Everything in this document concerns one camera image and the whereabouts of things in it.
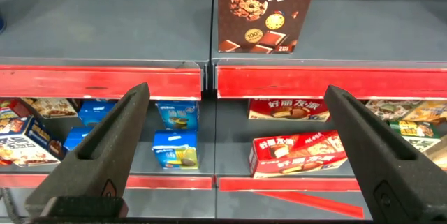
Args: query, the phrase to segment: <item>red snack box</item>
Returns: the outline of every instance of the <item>red snack box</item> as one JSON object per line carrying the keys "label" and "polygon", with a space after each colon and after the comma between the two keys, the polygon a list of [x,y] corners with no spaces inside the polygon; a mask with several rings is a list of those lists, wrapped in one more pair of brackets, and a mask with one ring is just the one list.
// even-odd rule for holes
{"label": "red snack box", "polygon": [[253,178],[268,178],[340,167],[347,160],[337,131],[260,137],[249,164]]}
{"label": "red snack box", "polygon": [[219,52],[292,53],[311,0],[219,0]]}
{"label": "red snack box", "polygon": [[251,99],[249,119],[326,122],[329,110],[319,99]]}
{"label": "red snack box", "polygon": [[0,100],[0,119],[28,117],[29,115],[31,115],[29,110],[18,99]]}

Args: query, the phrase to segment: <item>cookie box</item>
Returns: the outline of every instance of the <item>cookie box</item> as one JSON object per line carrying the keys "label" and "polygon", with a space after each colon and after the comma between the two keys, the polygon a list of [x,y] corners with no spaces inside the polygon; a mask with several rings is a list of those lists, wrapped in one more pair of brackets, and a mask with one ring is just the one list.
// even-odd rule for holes
{"label": "cookie box", "polygon": [[441,169],[447,170],[447,135],[441,137],[434,124],[415,121],[390,121],[390,127]]}
{"label": "cookie box", "polygon": [[447,121],[447,101],[423,101],[403,120],[427,121],[440,124]]}
{"label": "cookie box", "polygon": [[251,99],[249,119],[281,119],[325,122],[329,110],[318,99]]}
{"label": "cookie box", "polygon": [[337,131],[261,137],[253,141],[249,166],[253,178],[340,167],[347,159]]}
{"label": "cookie box", "polygon": [[0,100],[0,119],[31,116],[29,110],[18,99]]}
{"label": "cookie box", "polygon": [[219,52],[292,53],[311,0],[218,0]]}
{"label": "cookie box", "polygon": [[152,150],[164,169],[197,169],[197,132],[158,130]]}
{"label": "cookie box", "polygon": [[64,142],[67,151],[76,148],[91,130],[93,130],[93,127],[73,127]]}
{"label": "cookie box", "polygon": [[161,119],[168,130],[198,130],[196,101],[158,101]]}
{"label": "cookie box", "polygon": [[111,111],[116,102],[88,100],[82,104],[79,117],[85,126],[95,126]]}
{"label": "cookie box", "polygon": [[420,100],[369,100],[366,108],[382,120],[399,120],[420,104]]}
{"label": "cookie box", "polygon": [[20,167],[59,163],[66,154],[35,117],[0,119],[0,157]]}
{"label": "cookie box", "polygon": [[59,117],[77,117],[73,105],[65,98],[22,98],[45,119]]}

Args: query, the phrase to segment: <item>oreo box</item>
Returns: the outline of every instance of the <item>oreo box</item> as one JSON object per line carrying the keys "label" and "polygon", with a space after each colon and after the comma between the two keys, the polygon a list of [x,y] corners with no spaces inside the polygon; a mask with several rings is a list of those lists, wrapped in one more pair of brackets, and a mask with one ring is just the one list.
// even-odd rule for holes
{"label": "oreo box", "polygon": [[78,113],[85,126],[95,126],[111,111],[115,102],[85,101]]}
{"label": "oreo box", "polygon": [[198,130],[196,101],[159,101],[156,103],[168,130]]}
{"label": "oreo box", "polygon": [[73,127],[64,143],[67,151],[71,151],[76,148],[84,137],[91,132],[91,130],[93,130],[93,127]]}
{"label": "oreo box", "polygon": [[20,167],[59,163],[65,148],[35,117],[0,120],[0,157]]}
{"label": "oreo box", "polygon": [[158,130],[152,150],[163,169],[197,169],[197,132]]}

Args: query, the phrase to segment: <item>shelf surface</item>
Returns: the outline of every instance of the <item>shelf surface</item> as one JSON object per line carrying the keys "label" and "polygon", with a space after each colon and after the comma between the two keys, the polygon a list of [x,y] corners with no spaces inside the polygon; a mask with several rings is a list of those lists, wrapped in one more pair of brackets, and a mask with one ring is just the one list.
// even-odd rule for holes
{"label": "shelf surface", "polygon": [[[199,103],[199,131],[198,131],[198,170],[165,170],[162,169],[154,152],[152,139],[155,130],[165,129],[155,103],[149,104],[146,122],[141,132],[140,142],[133,157],[131,175],[160,175],[160,176],[207,176],[214,175],[214,132],[215,132],[215,102],[211,100]],[[65,139],[72,126],[82,126],[78,118],[48,119],[45,121],[48,129],[55,135]],[[56,165],[42,165],[36,167],[18,167],[15,165],[0,166],[1,174],[48,174]]]}
{"label": "shelf surface", "polygon": [[[371,220],[361,193],[315,193],[306,195],[321,197],[360,207],[364,219]],[[352,220],[352,216],[326,211],[316,207],[297,204],[254,192],[217,192],[217,218],[268,219],[268,220]]]}
{"label": "shelf surface", "polygon": [[[251,176],[249,154],[254,138],[334,130],[329,122],[248,120],[247,100],[218,100],[216,125],[216,175],[227,177]],[[346,161],[338,169],[292,177],[354,177],[354,174]]]}
{"label": "shelf surface", "polygon": [[246,65],[258,65],[252,61],[257,59],[321,59],[359,61],[358,67],[372,67],[374,61],[440,61],[447,66],[446,10],[447,0],[312,0],[293,54],[235,54],[217,52],[215,0],[212,59],[241,59]]}
{"label": "shelf surface", "polygon": [[[24,201],[33,188],[11,188],[11,195],[22,217],[28,213]],[[128,217],[145,218],[214,218],[216,191],[213,190],[140,190],[124,191]],[[8,218],[3,199],[0,200],[0,219]]]}
{"label": "shelf surface", "polygon": [[0,3],[8,23],[1,35],[0,56],[29,57],[29,64],[39,64],[39,58],[203,63],[209,59],[212,0]]}

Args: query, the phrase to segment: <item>cookie image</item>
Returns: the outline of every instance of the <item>cookie image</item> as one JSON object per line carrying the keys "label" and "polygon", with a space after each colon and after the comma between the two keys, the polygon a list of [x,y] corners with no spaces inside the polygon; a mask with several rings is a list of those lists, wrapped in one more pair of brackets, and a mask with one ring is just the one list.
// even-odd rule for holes
{"label": "cookie image", "polygon": [[302,119],[309,115],[310,110],[304,107],[293,108],[291,115],[287,116],[288,119]]}
{"label": "cookie image", "polygon": [[286,19],[282,14],[273,14],[267,17],[267,19],[265,20],[265,25],[267,26],[267,28],[275,30],[281,28],[284,25],[285,21]]}
{"label": "cookie image", "polygon": [[286,106],[286,107],[278,107],[272,110],[272,117],[279,118],[279,117],[288,117],[291,116],[292,107]]}
{"label": "cookie image", "polygon": [[286,144],[276,144],[270,147],[270,155],[275,158],[281,158],[288,155],[289,150]]}
{"label": "cookie image", "polygon": [[50,150],[53,151],[59,157],[64,156],[64,153],[62,152],[62,144],[56,140],[50,141]]}
{"label": "cookie image", "polygon": [[194,166],[194,165],[196,165],[196,163],[193,160],[189,159],[189,158],[182,158],[182,165]]}
{"label": "cookie image", "polygon": [[268,3],[261,3],[257,0],[230,0],[230,11],[249,21],[259,19],[266,12]]}
{"label": "cookie image", "polygon": [[299,165],[296,167],[290,167],[290,168],[286,168],[283,170],[280,170],[279,172],[282,174],[288,174],[288,173],[292,173],[292,172],[307,172],[313,169],[316,169],[320,166],[322,166],[323,162],[321,161],[317,161],[317,162],[312,162],[312,163],[307,163],[304,165]]}

